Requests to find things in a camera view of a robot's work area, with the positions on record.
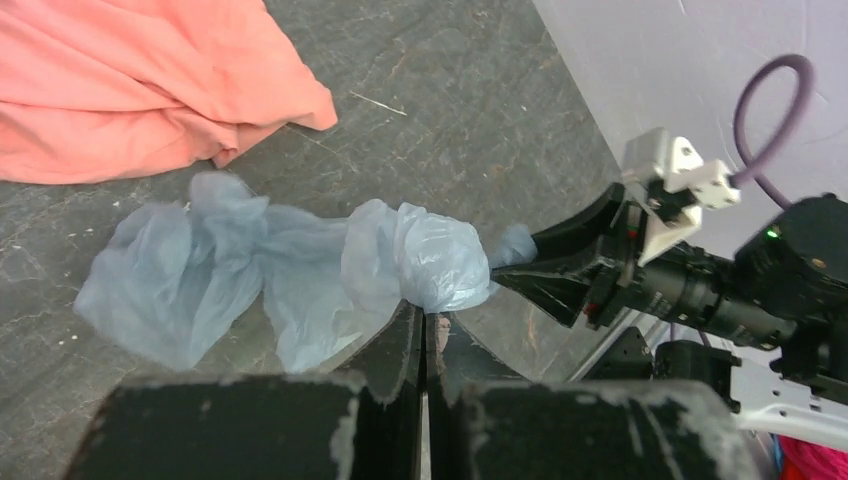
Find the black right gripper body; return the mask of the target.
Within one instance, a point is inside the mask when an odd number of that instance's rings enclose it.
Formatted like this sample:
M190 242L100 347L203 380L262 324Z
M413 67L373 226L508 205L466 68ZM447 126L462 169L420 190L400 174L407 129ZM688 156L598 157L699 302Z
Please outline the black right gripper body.
M625 201L616 212L611 232L602 238L610 247L599 253L599 268L586 296L583 313L592 330L610 327L628 309L639 271L647 214L635 201Z

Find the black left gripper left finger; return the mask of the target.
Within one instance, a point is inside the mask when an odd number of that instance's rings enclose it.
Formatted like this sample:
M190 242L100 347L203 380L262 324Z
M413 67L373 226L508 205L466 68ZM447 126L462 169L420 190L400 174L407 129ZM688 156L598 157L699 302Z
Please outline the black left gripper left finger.
M101 403L68 479L416 479L424 315L328 373L138 377Z

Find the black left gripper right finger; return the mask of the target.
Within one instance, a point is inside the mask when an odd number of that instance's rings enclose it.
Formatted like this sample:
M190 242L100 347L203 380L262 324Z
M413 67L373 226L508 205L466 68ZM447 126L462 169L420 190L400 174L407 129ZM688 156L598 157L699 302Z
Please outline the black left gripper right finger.
M435 479L756 479L728 408L680 380L533 383L424 319Z

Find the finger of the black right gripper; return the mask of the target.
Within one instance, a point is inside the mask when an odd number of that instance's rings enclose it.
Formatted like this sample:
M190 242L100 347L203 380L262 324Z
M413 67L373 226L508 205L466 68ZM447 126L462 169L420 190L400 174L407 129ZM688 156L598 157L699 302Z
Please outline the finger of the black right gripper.
M597 199L562 222L536 232L536 261L573 256L609 235L625 203L625 187L611 184Z
M567 328L580 317L596 275L596 267L571 268L565 264L513 265L491 272L499 286L518 293Z

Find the light blue plastic trash bag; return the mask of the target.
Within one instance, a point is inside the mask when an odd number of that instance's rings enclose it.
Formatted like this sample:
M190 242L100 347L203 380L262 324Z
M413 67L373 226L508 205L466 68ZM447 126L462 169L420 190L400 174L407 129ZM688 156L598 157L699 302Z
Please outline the light blue plastic trash bag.
M420 206L372 199L321 218L202 172L187 205L148 203L117 225L74 311L126 350L185 371L261 300L282 367L300 373L373 338L401 301L427 313L484 303L494 269L537 253L523 225L487 253L471 224Z

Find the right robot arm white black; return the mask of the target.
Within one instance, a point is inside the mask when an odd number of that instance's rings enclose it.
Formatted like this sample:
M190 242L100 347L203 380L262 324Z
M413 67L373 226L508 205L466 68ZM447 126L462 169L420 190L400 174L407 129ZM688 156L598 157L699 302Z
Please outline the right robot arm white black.
M768 221L731 259L680 243L639 264L650 214L614 184L533 235L536 258L493 280L570 327L623 310L777 351L767 365L688 340L660 344L658 378L710 386L744 429L847 446L847 205L827 193Z

